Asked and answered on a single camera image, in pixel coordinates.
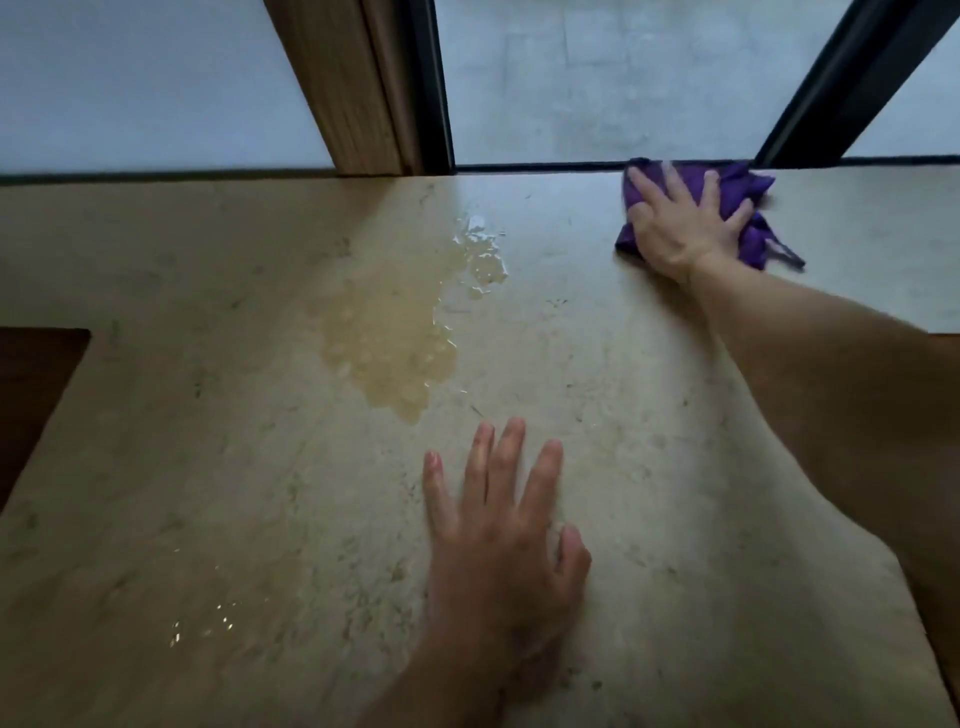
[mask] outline wooden trim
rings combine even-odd
[[[396,143],[404,169],[407,174],[422,175],[423,157],[420,154],[420,136],[417,133],[413,82],[403,47],[396,0],[362,2],[376,62],[380,68],[380,81],[387,94],[390,115],[394,120]]]
[[[264,0],[303,96],[342,175],[403,164],[361,0]]]

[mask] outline marble countertop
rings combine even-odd
[[[960,169],[777,176],[800,280],[960,331]],[[955,725],[896,560],[612,254],[617,175],[10,187],[0,220],[0,325],[93,333],[0,516],[12,724],[350,725],[420,628],[422,452],[516,414],[594,566],[508,724]]]

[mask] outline yellow liquid puddle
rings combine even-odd
[[[507,278],[496,236],[484,228],[473,216],[442,246],[348,280],[310,304],[324,335],[324,361],[349,376],[371,407],[390,407],[412,425],[430,402],[430,385],[453,375],[457,348],[436,318],[444,286],[464,285],[479,300]]]

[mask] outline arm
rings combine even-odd
[[[590,554],[573,526],[547,554],[564,449],[551,440],[515,502],[526,425],[507,422],[496,446],[481,423],[459,504],[436,452],[423,459],[432,559],[428,627],[410,664],[361,718],[359,728],[447,728],[492,723],[499,695],[526,658],[553,643],[583,599]]]
[[[650,205],[631,219],[653,267],[686,287],[768,424],[811,482],[892,548],[912,579],[960,585],[960,366],[919,329],[740,264],[746,205],[719,217],[709,175],[697,206],[636,170]]]
[[[496,711],[503,670],[497,660],[455,643],[423,639],[407,666],[367,710],[358,728],[448,728]]]

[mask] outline purple microfiber towel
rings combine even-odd
[[[656,184],[660,189],[666,191],[663,182],[663,169],[660,162],[652,161],[647,158],[631,159],[627,165],[636,167],[644,175]],[[686,186],[693,195],[693,199],[700,202],[704,194],[704,174],[710,169],[705,164],[680,164],[677,171],[684,179]],[[726,220],[736,212],[746,199],[759,204],[760,199],[767,193],[767,190],[773,185],[773,177],[755,175],[746,164],[729,164],[717,170],[720,174],[720,216]],[[627,177],[627,171],[623,172],[623,204],[629,209],[637,203],[643,202],[643,197],[630,182]],[[789,248],[783,245],[770,230],[770,226],[759,212],[755,212],[753,218],[747,224],[747,227],[740,233],[740,252],[739,258],[749,266],[762,271],[767,264],[767,256],[771,250],[785,257],[788,262],[797,268],[803,269],[805,262]],[[634,238],[634,229],[630,223],[623,226],[620,236],[616,240],[616,249],[627,255],[641,257],[640,251],[636,248],[636,239]]]

